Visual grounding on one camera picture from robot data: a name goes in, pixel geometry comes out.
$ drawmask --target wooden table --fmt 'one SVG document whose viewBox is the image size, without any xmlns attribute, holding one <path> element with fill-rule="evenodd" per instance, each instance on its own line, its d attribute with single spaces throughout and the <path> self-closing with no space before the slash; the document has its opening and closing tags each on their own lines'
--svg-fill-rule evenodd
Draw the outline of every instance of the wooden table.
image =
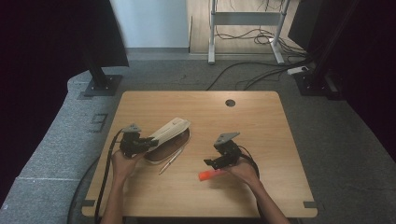
<svg viewBox="0 0 396 224">
<path fill-rule="evenodd" d="M 235 106 L 227 106 L 234 100 Z M 200 182 L 198 173 L 212 169 L 204 159 L 219 153 L 213 144 L 221 133 L 240 132 L 233 140 L 247 148 L 258 163 L 261 180 L 286 217 L 314 217 L 313 202 L 296 146 L 279 96 L 274 91 L 127 91 L 110 128 L 86 201 L 97 200 L 106 155 L 118 130 L 132 123 L 146 137 L 173 118 L 191 122 L 191 139 L 183 153 L 162 174 L 164 163 L 142 160 L 125 184 L 127 217 L 258 217 L 256 201 L 248 187 L 231 175 Z M 100 214 L 110 191 L 110 169 Z M 85 216 L 93 206 L 83 206 Z"/>
</svg>

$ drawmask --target hand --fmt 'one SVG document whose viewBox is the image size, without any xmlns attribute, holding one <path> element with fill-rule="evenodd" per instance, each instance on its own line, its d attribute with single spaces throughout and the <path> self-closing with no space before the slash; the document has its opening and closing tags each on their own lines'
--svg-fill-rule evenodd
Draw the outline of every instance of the hand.
<svg viewBox="0 0 396 224">
<path fill-rule="evenodd" d="M 221 170 L 228 171 L 250 187 L 254 184 L 261 183 L 253 166 L 244 158 L 239 158 L 236 165 L 224 167 Z"/>
<path fill-rule="evenodd" d="M 137 162 L 144 157 L 145 153 L 135 155 L 128 159 L 124 157 L 121 150 L 116 151 L 111 157 L 113 163 L 113 182 L 123 183 L 132 174 Z"/>
</svg>

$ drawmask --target dark curtain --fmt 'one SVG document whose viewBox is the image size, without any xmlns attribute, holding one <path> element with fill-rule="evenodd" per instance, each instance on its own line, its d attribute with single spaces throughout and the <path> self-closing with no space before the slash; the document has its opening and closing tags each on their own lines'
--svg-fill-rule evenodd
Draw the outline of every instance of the dark curtain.
<svg viewBox="0 0 396 224">
<path fill-rule="evenodd" d="M 108 0 L 8 1 L 0 7 L 2 148 L 0 203 L 42 140 L 67 94 L 67 80 L 100 67 L 128 66 Z"/>
</svg>

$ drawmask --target gray carpet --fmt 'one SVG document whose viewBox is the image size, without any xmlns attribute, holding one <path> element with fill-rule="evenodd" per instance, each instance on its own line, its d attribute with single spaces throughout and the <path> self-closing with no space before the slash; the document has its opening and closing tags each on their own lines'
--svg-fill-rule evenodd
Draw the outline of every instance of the gray carpet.
<svg viewBox="0 0 396 224">
<path fill-rule="evenodd" d="M 204 91 L 227 66 L 241 61 L 137 60 L 130 68 L 106 68 L 123 75 L 113 97 L 81 99 L 89 73 L 71 78 L 64 105 L 45 138 L 16 178 L 0 212 L 0 223 L 65 223 L 78 182 L 102 151 L 124 91 Z M 226 71 L 211 89 L 234 91 L 235 83 L 273 67 L 242 64 Z M 269 77 L 248 91 L 277 91 L 300 153 L 318 216 L 295 223 L 396 223 L 396 164 L 345 101 L 303 97 L 293 77 Z M 92 178 L 81 182 L 73 223 L 92 223 L 80 204 Z M 132 223 L 221 223 L 218 219 L 140 218 Z M 234 219 L 224 223 L 256 223 Z"/>
</svg>

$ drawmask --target right hand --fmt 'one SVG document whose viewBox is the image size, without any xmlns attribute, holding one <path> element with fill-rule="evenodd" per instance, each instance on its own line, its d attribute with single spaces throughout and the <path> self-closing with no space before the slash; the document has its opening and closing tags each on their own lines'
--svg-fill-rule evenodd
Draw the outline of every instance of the right hand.
<svg viewBox="0 0 396 224">
<path fill-rule="evenodd" d="M 250 187 L 254 184 L 261 183 L 253 166 L 244 158 L 239 158 L 236 165 L 223 167 L 221 170 L 228 171 Z"/>
</svg>

